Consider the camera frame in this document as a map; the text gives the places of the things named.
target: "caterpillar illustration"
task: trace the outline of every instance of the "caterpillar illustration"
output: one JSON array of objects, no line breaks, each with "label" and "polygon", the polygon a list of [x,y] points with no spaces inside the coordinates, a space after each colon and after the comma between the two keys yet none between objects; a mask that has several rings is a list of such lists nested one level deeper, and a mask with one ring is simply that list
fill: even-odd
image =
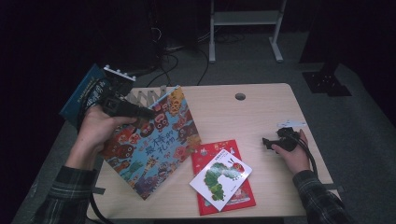
[{"label": "caterpillar illustration", "polygon": [[244,173],[244,168],[239,163],[234,163],[233,167],[227,167],[220,162],[214,163],[206,172],[204,179],[210,192],[212,192],[212,199],[214,201],[224,201],[224,190],[222,189],[222,185],[218,181],[221,175],[224,175],[231,180],[236,180],[241,177],[242,173]]}]

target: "shelf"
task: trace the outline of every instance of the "shelf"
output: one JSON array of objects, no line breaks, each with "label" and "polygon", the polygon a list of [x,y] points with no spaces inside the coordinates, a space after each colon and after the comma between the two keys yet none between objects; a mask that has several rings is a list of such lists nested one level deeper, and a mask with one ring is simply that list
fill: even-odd
[{"label": "shelf", "polygon": [[278,14],[277,10],[215,12],[214,25],[276,24]]}]

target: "white book cover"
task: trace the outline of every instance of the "white book cover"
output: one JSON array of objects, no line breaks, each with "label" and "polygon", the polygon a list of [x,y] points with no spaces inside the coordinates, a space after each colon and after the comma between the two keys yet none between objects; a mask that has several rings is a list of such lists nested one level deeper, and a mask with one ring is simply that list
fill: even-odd
[{"label": "white book cover", "polygon": [[190,185],[221,211],[251,171],[249,166],[223,149]]}]

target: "colorful picture book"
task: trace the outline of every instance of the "colorful picture book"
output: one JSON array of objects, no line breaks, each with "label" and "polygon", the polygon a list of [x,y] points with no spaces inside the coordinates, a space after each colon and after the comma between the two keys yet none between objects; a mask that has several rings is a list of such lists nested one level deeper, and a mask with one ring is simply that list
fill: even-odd
[{"label": "colorful picture book", "polygon": [[144,200],[201,144],[181,87],[149,108],[154,120],[120,127],[100,153]]},{"label": "colorful picture book", "polygon": [[[200,145],[191,159],[196,175],[191,185],[198,191],[201,216],[256,205],[247,179],[251,169],[241,162],[235,140]],[[221,170],[223,175],[210,170]]]}]

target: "gray carpet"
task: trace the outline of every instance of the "gray carpet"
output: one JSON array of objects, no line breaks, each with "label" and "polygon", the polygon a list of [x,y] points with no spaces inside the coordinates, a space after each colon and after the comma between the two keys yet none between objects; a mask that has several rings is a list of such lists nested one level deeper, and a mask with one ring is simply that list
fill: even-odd
[{"label": "gray carpet", "polygon": [[[352,96],[311,93],[302,72],[317,71],[321,64],[298,63],[307,33],[280,34],[278,44],[283,63],[275,61],[268,36],[246,35],[243,41],[231,45],[217,44],[217,61],[208,66],[200,85],[290,84],[332,179],[340,189],[346,210],[359,223],[396,223],[395,128],[363,88],[359,77],[343,65],[335,74]],[[208,52],[207,44],[200,47]],[[178,66],[169,72],[172,84],[196,85],[205,71],[204,54],[182,50],[173,55],[178,58]],[[174,62],[172,57],[165,58],[163,68],[171,68]],[[136,87],[146,87],[160,73],[158,70],[139,78]],[[166,82],[165,77],[160,77],[150,86]],[[75,137],[73,128],[66,123],[37,176],[37,188],[27,195],[13,223],[26,223],[44,200]],[[116,220],[115,223],[131,221]],[[136,220],[133,223],[151,222]],[[306,220],[305,217],[286,217],[285,223],[306,223]]]}]

